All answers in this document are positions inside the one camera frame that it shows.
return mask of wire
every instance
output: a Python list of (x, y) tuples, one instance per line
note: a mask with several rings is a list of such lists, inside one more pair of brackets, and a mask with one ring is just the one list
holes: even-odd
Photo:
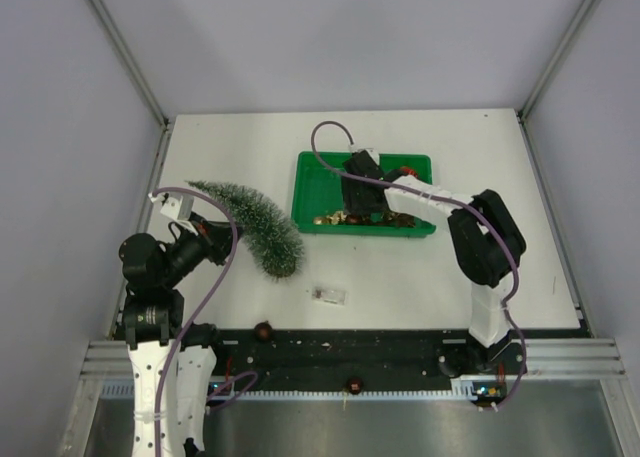
[(207, 397), (207, 402), (209, 402), (211, 399), (215, 398), (220, 392), (222, 392), (227, 387), (230, 387), (231, 385), (235, 384), (237, 381), (239, 381), (241, 379), (244, 379), (245, 377), (249, 377), (249, 376), (252, 377), (251, 380), (249, 381), (249, 383), (247, 385), (244, 386), (244, 388), (241, 391), (236, 392), (233, 397), (231, 397), (230, 399), (226, 400), (222, 404), (216, 405), (215, 407), (212, 407), (211, 408), (211, 412), (216, 412), (218, 410), (224, 409), (225, 407), (229, 407), (236, 400), (238, 400), (240, 397), (242, 397), (244, 394), (246, 394), (249, 391), (249, 389), (251, 387), (253, 387), (255, 385), (255, 383), (258, 381), (258, 373), (253, 371), (253, 370), (247, 370), (245, 372), (242, 372), (242, 373), (232, 377), (231, 379), (227, 380), (225, 383), (223, 383), (218, 388), (216, 388), (216, 390), (211, 392), (211, 394), (209, 394), (209, 396)]
[(182, 234), (182, 230), (181, 230), (182, 228), (178, 225), (178, 223), (175, 220), (172, 220), (171, 222), (169, 222), (169, 225), (167, 227), (169, 228), (169, 232), (171, 233), (173, 240), (177, 241), (178, 236), (176, 235), (173, 228), (176, 227), (178, 229), (178, 232), (180, 232), (180, 234)]
[(527, 347), (526, 347), (526, 341), (525, 341), (525, 338), (524, 338), (524, 333), (522, 332), (522, 329), (520, 329), (520, 327), (518, 327), (518, 325), (515, 323), (515, 321), (513, 320), (513, 317), (511, 317), (511, 313), (509, 312), (509, 309), (508, 309), (509, 301), (511, 299), (513, 299), (513, 297), (516, 295), (516, 292), (518, 292), (518, 288), (520, 287), (520, 274), (518, 273), (518, 264), (516, 263), (515, 259), (513, 258), (513, 255), (511, 254), (511, 251), (507, 247), (507, 244), (504, 242), (504, 240), (502, 239), (502, 237), (500, 236), (498, 231), (487, 220), (487, 218), (484, 215), (482, 215), (477, 209), (471, 207), (469, 204), (467, 204), (465, 202), (461, 202), (461, 201), (456, 200), (456, 199), (450, 199), (448, 197), (432, 195), (432, 194), (429, 194), (429, 193), (418, 191), (416, 189), (412, 189), (411, 187), (407, 187), (406, 185), (396, 184), (394, 182), (386, 182), (386, 181), (383, 181), (383, 180), (375, 180), (375, 179), (370, 179), (368, 177), (361, 177), (359, 175), (349, 174), (348, 172), (344, 172), (344, 171), (342, 171), (340, 169), (332, 167), (327, 162), (325, 162), (325, 160), (320, 156), (320, 153), (316, 149), (316, 135), (318, 133), (318, 130), (320, 130), (320, 128), (324, 127), (325, 125), (334, 125), (334, 126), (339, 127), (346, 134), (347, 138), (349, 139), (349, 143), (351, 145), (355, 144), (355, 142), (353, 140), (353, 137), (351, 136), (351, 134), (349, 133), (347, 128), (343, 124), (341, 124), (340, 122), (336, 122), (334, 120), (325, 120), (323, 122), (320, 122), (318, 125), (316, 125), (313, 128), (313, 131), (311, 132), (311, 150), (313, 151), (313, 154), (316, 156), (316, 159), (318, 160), (318, 162), (320, 162), (320, 164), (323, 167), (325, 167), (326, 169), (330, 170), (331, 172), (333, 172), (335, 174), (338, 174), (341, 177), (345, 177), (347, 179), (358, 180), (360, 182), (364, 182), (364, 183), (372, 184), (372, 185), (377, 185), (379, 187), (384, 187), (384, 188), (400, 189), (400, 190), (403, 190), (405, 192), (409, 192), (411, 194), (415, 194), (415, 195), (417, 195), (419, 197), (431, 199), (431, 200), (433, 200), (435, 202), (442, 202), (442, 203), (445, 203), (445, 204), (450, 204), (450, 205), (455, 205), (456, 207), (460, 207), (460, 208), (468, 211), (469, 213), (471, 213), (482, 225), (484, 225), (487, 228), (487, 230), (489, 231), (489, 233), (491, 234), (491, 236), (498, 243), (498, 246), (500, 247), (500, 249), (504, 253), (505, 257), (507, 258), (507, 262), (509, 263), (509, 267), (511, 268), (511, 273), (513, 275), (513, 286), (511, 288), (511, 290), (507, 293), (507, 295), (501, 300), (500, 303), (502, 305), (502, 311), (504, 313), (505, 319), (507, 320), (509, 325), (511, 325), (511, 327), (513, 328), (513, 330), (516, 333), (516, 335), (518, 336), (518, 339), (520, 340), (520, 344), (522, 346), (522, 363), (520, 364), (520, 368), (518, 369), (518, 375), (516, 376), (516, 380), (514, 381), (513, 386), (511, 387), (511, 391), (505, 396), (505, 398), (502, 400), (502, 402), (500, 402), (496, 407), (494, 407), (494, 409), (496, 411), (499, 410), (500, 408), (502, 408), (502, 406), (504, 406), (504, 404), (506, 404), (509, 400), (511, 400), (512, 395), (520, 387), (520, 382), (522, 381), (522, 376), (524, 375), (525, 370), (526, 370), (526, 366), (527, 366)]
[[(193, 311), (193, 314), (191, 314), (191, 317), (189, 317), (186, 323), (182, 326), (182, 330), (178, 333), (175, 340), (173, 341), (173, 344), (171, 345), (171, 349), (169, 350), (169, 355), (167, 356), (167, 360), (165, 361), (164, 367), (162, 368), (162, 375), (160, 376), (160, 380), (158, 381), (158, 390), (156, 392), (156, 399), (155, 399), (155, 404), (153, 409), (156, 415), (160, 415), (160, 407), (162, 403), (162, 389), (164, 388), (164, 382), (167, 377), (167, 374), (169, 373), (171, 360), (173, 359), (176, 352), (180, 348), (180, 342), (182, 341), (183, 337), (189, 330), (189, 327), (191, 327), (191, 324), (193, 324), (193, 322), (196, 320), (196, 317), (198, 317), (202, 309), (209, 303), (209, 300), (211, 300), (211, 297), (213, 297), (213, 294), (216, 292), (216, 290), (218, 290), (218, 287), (220, 287), (220, 284), (222, 283), (222, 280), (224, 279), (224, 277), (227, 275), (227, 272), (229, 272), (229, 268), (231, 267), (231, 263), (233, 262), (233, 258), (236, 255), (236, 249), (238, 247), (238, 227), (236, 226), (236, 223), (233, 220), (233, 216), (231, 215), (231, 212), (229, 212), (229, 210), (226, 207), (224, 207), (222, 204), (219, 204), (209, 196), (206, 196), (194, 190), (186, 189), (182, 187), (162, 187), (160, 189), (154, 190), (152, 192), (152, 195), (155, 197), (158, 194), (164, 194), (166, 192), (178, 192), (181, 194), (192, 195), (193, 197), (196, 197), (200, 200), (203, 200), (213, 205), (216, 209), (222, 212), (225, 218), (229, 221), (229, 226), (231, 227), (231, 234), (232, 234), (233, 240), (231, 242), (231, 251), (229, 252), (229, 256), (227, 257), (227, 262), (225, 263), (224, 268), (222, 269), (222, 272), (218, 276), (218, 279), (215, 281), (215, 283), (213, 284), (213, 286), (211, 287), (211, 290), (209, 290), (207, 295), (205, 295), (204, 299), (202, 299), (202, 302), (200, 302), (200, 305), (198, 305), (196, 310)], [(162, 457), (160, 420), (156, 420), (154, 422), (154, 441), (155, 441), (156, 457)]]

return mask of cable tie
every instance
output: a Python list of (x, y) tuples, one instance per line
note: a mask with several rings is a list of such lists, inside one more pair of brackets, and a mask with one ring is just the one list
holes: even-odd
[(162, 420), (167, 416), (167, 411), (163, 410), (162, 412), (133, 412), (133, 420), (137, 420), (139, 422), (144, 422), (145, 424), (150, 424), (151, 422), (157, 422)]

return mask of red object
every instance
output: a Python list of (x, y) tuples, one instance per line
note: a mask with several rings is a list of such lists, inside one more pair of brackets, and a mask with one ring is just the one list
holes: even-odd
[(364, 388), (364, 382), (360, 377), (351, 377), (347, 380), (346, 390), (351, 395), (358, 395)]
[(260, 322), (253, 328), (253, 334), (260, 342), (269, 342), (273, 340), (273, 327), (268, 321)]
[(498, 364), (498, 383), (504, 384), (504, 382), (505, 382), (504, 364), (500, 362)]
[(407, 167), (406, 165), (404, 165), (400, 167), (400, 170), (402, 172), (406, 172), (409, 175), (413, 175), (416, 179), (418, 178), (418, 173), (415, 170), (413, 170), (411, 167)]

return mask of metal floor panel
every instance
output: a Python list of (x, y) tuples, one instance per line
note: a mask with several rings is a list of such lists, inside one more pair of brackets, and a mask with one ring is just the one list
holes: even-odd
[[(619, 457), (597, 382), (525, 382), (498, 414), (463, 402), (238, 402), (205, 420), (210, 457)], [(133, 401), (102, 400), (85, 457), (129, 457)]]

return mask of white panel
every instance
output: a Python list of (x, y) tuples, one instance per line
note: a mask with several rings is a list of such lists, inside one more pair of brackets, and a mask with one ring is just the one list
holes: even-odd
[[(346, 112), (179, 116), (161, 178), (231, 181), (254, 187), (289, 212), (298, 153), (325, 119), (344, 123), (362, 146), (383, 153), (421, 153), (433, 161), (434, 182), (449, 190), (499, 192), (527, 240), (522, 287), (513, 315), (527, 328), (577, 327), (578, 322), (513, 110)], [(346, 151), (327, 127), (319, 148)], [(210, 206), (194, 209), (214, 218)], [(168, 219), (156, 211), (150, 232), (169, 241)], [(465, 328), (471, 283), (460, 271), (446, 232), (426, 239), (304, 235), (303, 272), (273, 282), (244, 245), (197, 322), (222, 328)], [(178, 288), (190, 315), (219, 275), (202, 264)], [(348, 292), (345, 306), (313, 302), (314, 284)]]
[(640, 392), (639, 0), (602, 0), (532, 116), (532, 136), (600, 332)]
[(165, 111), (520, 107), (581, 0), (105, 0)]
[(159, 131), (83, 0), (0, 0), (0, 442), (52, 456)]

